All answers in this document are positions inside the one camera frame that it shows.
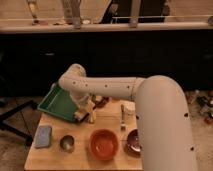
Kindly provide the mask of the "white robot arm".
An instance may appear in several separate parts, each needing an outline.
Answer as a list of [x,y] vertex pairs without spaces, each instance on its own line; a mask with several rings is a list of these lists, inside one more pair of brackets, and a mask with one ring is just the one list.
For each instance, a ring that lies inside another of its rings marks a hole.
[[73,64],[59,85],[77,106],[85,106],[91,94],[135,103],[144,171],[198,171],[187,101],[173,79],[88,77],[81,65]]

